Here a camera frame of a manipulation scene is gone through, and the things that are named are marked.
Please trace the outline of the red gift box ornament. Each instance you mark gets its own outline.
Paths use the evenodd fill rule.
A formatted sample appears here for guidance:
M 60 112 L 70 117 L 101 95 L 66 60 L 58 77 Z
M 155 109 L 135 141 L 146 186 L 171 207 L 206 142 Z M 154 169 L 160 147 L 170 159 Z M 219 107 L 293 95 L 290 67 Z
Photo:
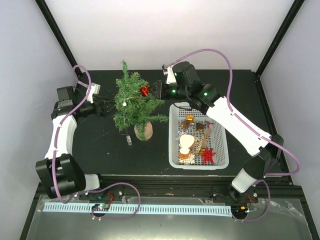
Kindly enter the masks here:
M 149 92 L 150 92 L 149 86 L 148 86 L 148 85 L 144 85 L 144 86 L 142 86 L 142 87 L 139 89 L 139 91 L 140 91 L 140 94 L 141 94 L 143 97 L 146 97 L 146 96 L 149 95 Z

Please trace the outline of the small green christmas tree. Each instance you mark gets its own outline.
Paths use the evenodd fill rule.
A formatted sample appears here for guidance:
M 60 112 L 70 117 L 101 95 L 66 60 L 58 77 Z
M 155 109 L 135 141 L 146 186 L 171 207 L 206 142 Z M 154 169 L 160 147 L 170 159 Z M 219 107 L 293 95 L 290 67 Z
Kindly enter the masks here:
M 148 124 L 169 120 L 164 114 L 154 114 L 156 108 L 165 102 L 156 99 L 150 92 L 148 96 L 141 95 L 140 88 L 150 85 L 138 72 L 129 71 L 124 60 L 122 72 L 123 77 L 115 80 L 118 92 L 114 97 L 116 113 L 113 115 L 113 121 L 120 132 L 133 126 L 136 137 L 141 141 L 147 141 L 151 138 L 148 136 Z

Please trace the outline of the gold gift box ornament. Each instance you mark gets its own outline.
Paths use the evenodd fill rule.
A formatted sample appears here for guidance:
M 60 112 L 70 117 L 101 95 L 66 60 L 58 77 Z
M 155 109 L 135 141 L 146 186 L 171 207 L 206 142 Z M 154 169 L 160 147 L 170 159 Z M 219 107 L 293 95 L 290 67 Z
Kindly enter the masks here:
M 188 114 L 185 120 L 189 123 L 192 123 L 194 121 L 194 116 L 192 114 Z

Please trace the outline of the white plastic mesh basket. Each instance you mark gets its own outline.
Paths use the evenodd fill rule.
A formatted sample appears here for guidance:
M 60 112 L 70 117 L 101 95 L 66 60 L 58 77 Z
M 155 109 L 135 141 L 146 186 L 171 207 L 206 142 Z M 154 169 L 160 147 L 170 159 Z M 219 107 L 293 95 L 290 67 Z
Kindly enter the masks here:
M 180 140 L 176 140 L 178 136 L 178 130 L 180 131 L 181 122 L 186 120 L 187 115 L 193 115 L 194 120 L 188 129 L 187 135 L 192 135 L 194 138 L 202 138 L 205 134 L 207 128 L 211 129 L 211 134 L 208 138 L 208 147 L 212 148 L 216 155 L 213 157 L 214 164 L 209 162 L 202 165 L 203 158 L 199 153 L 194 153 L 193 148 L 191 149 L 191 154 L 195 155 L 194 165 L 182 165 L 179 164 L 179 150 L 180 150 Z M 214 124 L 206 126 L 206 121 L 214 122 Z M 205 124 L 205 128 L 202 131 L 196 131 L 195 124 L 200 122 Z M 169 108 L 169 132 L 168 132 L 168 161 L 170 165 L 176 169 L 184 170 L 222 170 L 225 169 L 229 164 L 229 154 L 227 146 L 227 138 L 225 128 L 218 122 L 202 114 L 196 109 L 191 109 L 187 102 L 174 103 Z

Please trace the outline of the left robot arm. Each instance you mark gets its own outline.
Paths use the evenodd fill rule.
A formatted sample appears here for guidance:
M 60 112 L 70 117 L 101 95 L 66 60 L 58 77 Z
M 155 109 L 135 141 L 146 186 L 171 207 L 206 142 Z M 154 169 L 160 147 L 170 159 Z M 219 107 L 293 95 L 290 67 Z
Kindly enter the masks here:
M 100 85 L 92 83 L 80 106 L 72 86 L 57 89 L 51 120 L 53 132 L 44 160 L 36 162 L 35 170 L 48 197 L 55 199 L 71 194 L 90 193 L 103 199 L 108 188 L 100 174 L 85 174 L 73 157 L 73 139 L 78 120 L 90 115 L 106 117 L 113 110 L 112 101 L 99 94 Z

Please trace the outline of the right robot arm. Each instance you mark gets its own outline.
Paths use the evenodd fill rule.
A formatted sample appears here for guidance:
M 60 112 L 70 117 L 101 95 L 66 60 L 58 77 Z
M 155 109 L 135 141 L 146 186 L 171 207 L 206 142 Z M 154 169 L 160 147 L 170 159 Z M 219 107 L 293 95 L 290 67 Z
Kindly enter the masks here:
M 251 156 L 227 189 L 230 200 L 240 201 L 279 159 L 284 139 L 257 127 L 211 84 L 201 83 L 195 67 L 188 61 L 168 67 L 165 72 L 166 80 L 158 80 L 149 87 L 155 98 L 189 103 L 192 109 L 222 125 Z

